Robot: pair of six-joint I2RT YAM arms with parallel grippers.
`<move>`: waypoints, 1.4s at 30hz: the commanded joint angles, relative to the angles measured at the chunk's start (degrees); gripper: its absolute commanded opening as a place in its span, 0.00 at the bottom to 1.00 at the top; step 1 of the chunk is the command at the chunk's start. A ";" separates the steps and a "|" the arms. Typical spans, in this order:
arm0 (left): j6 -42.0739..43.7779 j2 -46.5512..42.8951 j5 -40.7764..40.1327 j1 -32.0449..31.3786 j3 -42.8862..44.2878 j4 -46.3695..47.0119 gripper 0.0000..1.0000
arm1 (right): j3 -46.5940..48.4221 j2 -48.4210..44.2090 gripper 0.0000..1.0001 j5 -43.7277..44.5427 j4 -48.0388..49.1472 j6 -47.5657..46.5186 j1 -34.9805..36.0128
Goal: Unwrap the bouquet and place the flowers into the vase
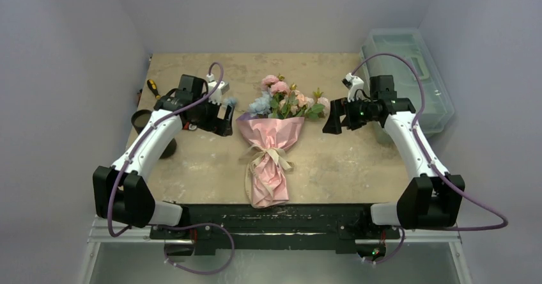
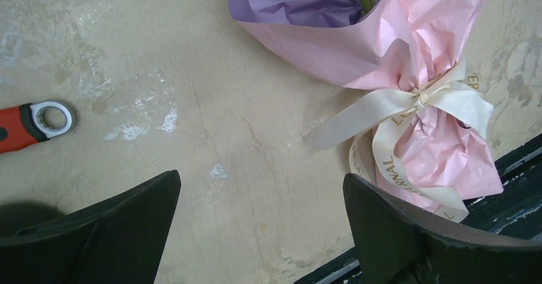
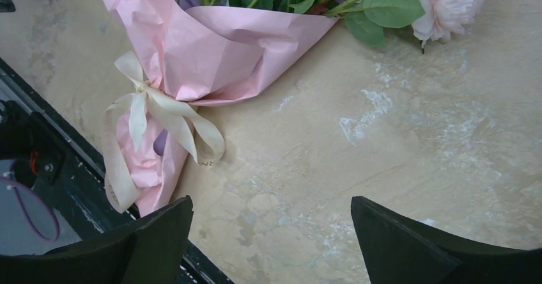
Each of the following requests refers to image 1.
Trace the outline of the pink flower bouquet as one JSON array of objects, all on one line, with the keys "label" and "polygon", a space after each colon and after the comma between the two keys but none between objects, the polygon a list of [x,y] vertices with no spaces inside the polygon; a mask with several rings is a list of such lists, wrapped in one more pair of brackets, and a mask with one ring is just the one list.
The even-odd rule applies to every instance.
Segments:
[{"label": "pink flower bouquet", "polygon": [[306,95],[296,84],[288,84],[282,75],[268,75],[260,86],[261,96],[236,119],[249,147],[257,144],[287,152],[299,140],[306,120],[319,120],[330,111],[330,101],[321,89]]}]

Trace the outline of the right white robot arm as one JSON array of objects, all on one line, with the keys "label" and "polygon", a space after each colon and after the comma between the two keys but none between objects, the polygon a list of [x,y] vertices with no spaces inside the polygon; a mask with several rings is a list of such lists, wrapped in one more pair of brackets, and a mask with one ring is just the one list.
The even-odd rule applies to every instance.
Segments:
[{"label": "right white robot arm", "polygon": [[452,175],[427,146],[415,108],[407,98],[399,98],[391,75],[372,77],[376,91],[367,99],[357,96],[364,82],[348,73],[342,83],[347,97],[330,103],[328,120],[322,131],[340,134],[343,128],[356,130],[369,122],[378,123],[392,138],[405,164],[410,183],[396,202],[375,203],[370,213],[359,219],[360,232],[374,237],[384,226],[405,229],[452,227],[457,219],[465,182]]}]

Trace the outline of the cream printed ribbon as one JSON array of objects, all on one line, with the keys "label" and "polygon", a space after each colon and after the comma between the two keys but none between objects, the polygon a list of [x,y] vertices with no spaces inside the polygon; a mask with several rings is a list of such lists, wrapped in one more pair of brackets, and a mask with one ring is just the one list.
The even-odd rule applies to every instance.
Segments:
[{"label": "cream printed ribbon", "polygon": [[286,159],[282,148],[251,145],[241,160],[246,162],[245,194],[255,209],[265,209],[290,200],[286,174],[295,165]]}]

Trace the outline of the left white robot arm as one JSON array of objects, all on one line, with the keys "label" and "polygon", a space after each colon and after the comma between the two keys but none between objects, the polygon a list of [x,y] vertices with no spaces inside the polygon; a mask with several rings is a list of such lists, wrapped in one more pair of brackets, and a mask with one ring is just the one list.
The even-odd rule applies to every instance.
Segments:
[{"label": "left white robot arm", "polygon": [[228,88],[228,83],[216,80],[213,74],[204,79],[183,74],[177,88],[157,96],[153,110],[134,114],[137,138],[119,159],[93,173],[97,216],[138,228],[163,225],[176,239],[187,236],[190,221],[183,217],[185,211],[178,204],[156,200],[147,180],[161,157],[175,153],[174,138],[181,130],[232,135],[235,107],[228,104],[219,117],[222,95]]}]

